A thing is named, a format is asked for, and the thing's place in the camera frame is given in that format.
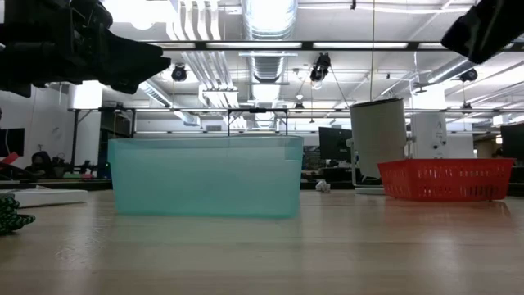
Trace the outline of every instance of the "desk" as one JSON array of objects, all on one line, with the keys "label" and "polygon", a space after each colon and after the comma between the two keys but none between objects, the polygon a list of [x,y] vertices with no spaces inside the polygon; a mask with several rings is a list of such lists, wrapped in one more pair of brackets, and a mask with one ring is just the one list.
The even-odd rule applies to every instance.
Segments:
[{"label": "desk", "polygon": [[117,216],[111,192],[23,210],[2,294],[519,294],[524,200],[302,192],[291,220]]}]

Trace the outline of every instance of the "ventilation duct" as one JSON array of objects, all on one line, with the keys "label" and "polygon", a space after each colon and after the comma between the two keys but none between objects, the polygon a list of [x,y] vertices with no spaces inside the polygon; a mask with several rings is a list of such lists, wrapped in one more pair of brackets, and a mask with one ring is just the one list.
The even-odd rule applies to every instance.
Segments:
[{"label": "ventilation duct", "polygon": [[[154,82],[148,80],[140,84],[140,89],[147,94],[149,98],[156,100],[158,103],[162,104],[164,107],[168,108],[179,108],[181,106],[174,104],[167,93],[160,90]],[[183,124],[186,126],[200,126],[201,120],[198,116],[192,116],[188,113],[181,111],[174,111],[174,114],[182,119]]]},{"label": "ventilation duct", "polygon": [[[242,0],[244,29],[250,41],[282,41],[293,35],[296,22],[297,0]],[[285,57],[249,57],[253,97],[258,102],[274,102],[280,94],[279,85],[267,85],[279,81],[287,59]],[[267,127],[264,114],[255,116]]]},{"label": "ventilation duct", "polygon": [[440,84],[471,70],[476,65],[477,64],[469,61],[467,57],[457,57],[427,74],[426,83],[422,85]]}]

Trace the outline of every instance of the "ceiling light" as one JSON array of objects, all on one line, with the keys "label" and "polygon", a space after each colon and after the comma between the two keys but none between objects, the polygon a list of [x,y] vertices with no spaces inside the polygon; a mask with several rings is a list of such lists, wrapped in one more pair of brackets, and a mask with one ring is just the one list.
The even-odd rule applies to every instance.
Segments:
[{"label": "ceiling light", "polygon": [[169,131],[135,131],[135,134],[168,134]]},{"label": "ceiling light", "polygon": [[446,49],[440,43],[420,43],[418,45],[418,48],[420,49]]},{"label": "ceiling light", "polygon": [[239,57],[298,57],[298,53],[292,52],[240,52]]},{"label": "ceiling light", "polygon": [[322,81],[313,81],[311,85],[313,90],[320,90],[322,88]]},{"label": "ceiling light", "polygon": [[133,25],[135,29],[149,30],[155,24],[155,22],[149,17],[149,14],[147,12],[144,13],[147,9],[146,0],[133,0],[129,7],[134,15],[131,25]]},{"label": "ceiling light", "polygon": [[193,42],[150,42],[149,44],[160,46],[163,49],[194,49],[196,47]]},{"label": "ceiling light", "polygon": [[164,108],[164,109],[157,109],[157,108],[142,108],[142,109],[136,109],[136,111],[140,111],[140,112],[168,112],[168,111],[171,111],[170,109],[168,108]]},{"label": "ceiling light", "polygon": [[278,99],[280,85],[253,85],[251,93],[257,102],[273,102]]},{"label": "ceiling light", "polygon": [[398,49],[408,47],[407,43],[367,43],[367,42],[315,42],[313,48],[319,49]]},{"label": "ceiling light", "polygon": [[207,47],[211,49],[221,49],[221,48],[301,48],[301,42],[210,42],[207,43]]},{"label": "ceiling light", "polygon": [[182,108],[181,111],[192,111],[192,112],[227,112],[226,108]]}]

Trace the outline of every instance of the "teal plastic container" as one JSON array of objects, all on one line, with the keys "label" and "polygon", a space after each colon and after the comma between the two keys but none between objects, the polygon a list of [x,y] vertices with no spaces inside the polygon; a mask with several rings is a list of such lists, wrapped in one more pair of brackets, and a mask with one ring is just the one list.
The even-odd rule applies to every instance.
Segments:
[{"label": "teal plastic container", "polygon": [[119,214],[293,217],[303,138],[113,139]]}]

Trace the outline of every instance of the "red object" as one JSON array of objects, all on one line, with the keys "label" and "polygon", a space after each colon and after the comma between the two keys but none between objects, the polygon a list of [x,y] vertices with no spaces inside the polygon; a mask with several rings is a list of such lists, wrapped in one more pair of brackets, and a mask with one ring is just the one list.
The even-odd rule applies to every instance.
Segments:
[{"label": "red object", "polygon": [[503,200],[514,159],[427,159],[378,164],[388,196],[413,201]]},{"label": "red object", "polygon": [[20,156],[18,156],[18,154],[16,152],[12,152],[9,156],[3,158],[3,160],[1,160],[0,162],[1,163],[4,163],[4,164],[12,164],[16,161],[16,159],[18,159]]}]

